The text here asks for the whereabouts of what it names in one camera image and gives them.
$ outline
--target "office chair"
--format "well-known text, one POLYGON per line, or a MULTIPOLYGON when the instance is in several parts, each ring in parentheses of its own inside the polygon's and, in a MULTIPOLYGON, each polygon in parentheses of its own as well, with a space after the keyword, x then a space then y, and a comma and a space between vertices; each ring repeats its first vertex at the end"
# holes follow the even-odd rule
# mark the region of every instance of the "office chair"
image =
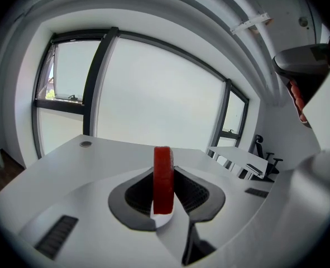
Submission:
MULTIPOLYGON (((260 136, 260 135, 256 136, 256 140, 255 140, 256 150, 258 152, 258 157, 260 157, 262 159, 264 159, 263 148, 261 146, 261 143, 263 142, 263 140, 264 139, 263 139, 262 136, 260 136)), ((265 160, 269 160, 271 155, 274 155, 274 153, 267 152, 265 160)), ((278 162, 282 162, 283 159, 273 158, 273 160, 275 161, 274 164, 269 164, 268 163, 268 165, 266 167, 266 171, 265 171, 266 176, 269 176, 270 174, 278 174, 279 173, 278 169, 275 166, 278 162)))

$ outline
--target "white table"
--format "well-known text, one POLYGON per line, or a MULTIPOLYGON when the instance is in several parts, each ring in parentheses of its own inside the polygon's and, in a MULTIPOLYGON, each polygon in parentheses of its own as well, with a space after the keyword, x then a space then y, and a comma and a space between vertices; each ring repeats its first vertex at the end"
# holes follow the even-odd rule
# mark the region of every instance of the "white table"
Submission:
POLYGON ((237 147, 209 147, 209 149, 227 158, 229 161, 237 164, 239 167, 247 170, 248 172, 258 176, 258 178, 264 178, 265 170, 267 167, 267 160, 264 160, 237 147), (253 165, 259 169, 262 174, 258 174, 258 172, 247 166, 247 164, 253 165))

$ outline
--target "frosted glass window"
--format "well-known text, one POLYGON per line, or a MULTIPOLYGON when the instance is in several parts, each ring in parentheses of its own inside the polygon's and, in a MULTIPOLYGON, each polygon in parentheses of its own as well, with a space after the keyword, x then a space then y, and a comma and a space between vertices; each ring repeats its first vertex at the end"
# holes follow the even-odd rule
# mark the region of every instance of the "frosted glass window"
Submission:
POLYGON ((55 54, 54 91, 56 98, 83 98, 85 81, 100 41, 59 44, 55 54))
POLYGON ((223 87, 171 52, 118 39, 104 77, 97 137, 205 151, 223 87))
MULTIPOLYGON (((237 140, 235 139, 220 137, 217 147, 232 147, 236 144, 236 142, 237 140)), ((227 162, 227 159, 223 156, 219 156, 217 162, 223 166, 227 162)))
POLYGON ((38 108, 39 136, 44 154, 83 134, 83 116, 38 108))
POLYGON ((244 102, 233 92, 229 95, 226 119, 224 120, 223 131, 239 134, 241 121, 244 112, 244 102))

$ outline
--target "black vent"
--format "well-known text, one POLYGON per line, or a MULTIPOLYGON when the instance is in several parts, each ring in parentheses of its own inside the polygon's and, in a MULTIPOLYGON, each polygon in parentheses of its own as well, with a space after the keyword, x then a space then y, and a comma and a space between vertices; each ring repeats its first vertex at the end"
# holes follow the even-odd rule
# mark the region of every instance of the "black vent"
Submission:
POLYGON ((190 213, 209 198, 209 191, 178 171, 174 175, 175 193, 183 208, 190 213))
POLYGON ((151 173, 125 192, 127 204, 138 212, 150 217, 154 175, 151 173))
POLYGON ((245 192, 249 193, 249 194, 257 195, 258 197, 261 197, 261 198, 266 198, 267 195, 269 194, 269 192, 266 192, 264 190, 257 190, 254 188, 249 188, 245 192))
POLYGON ((50 259, 54 259, 75 227, 78 219, 62 216, 36 245, 35 249, 50 259))

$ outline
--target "chair armrest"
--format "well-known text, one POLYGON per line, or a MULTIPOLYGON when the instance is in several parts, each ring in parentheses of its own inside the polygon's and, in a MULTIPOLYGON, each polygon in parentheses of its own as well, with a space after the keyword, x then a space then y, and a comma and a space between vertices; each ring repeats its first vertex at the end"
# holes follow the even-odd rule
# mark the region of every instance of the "chair armrest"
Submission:
POLYGON ((266 159, 265 159, 265 160, 268 160, 268 159, 270 158, 270 155, 274 155, 274 153, 267 152, 267 153, 266 153, 266 159))

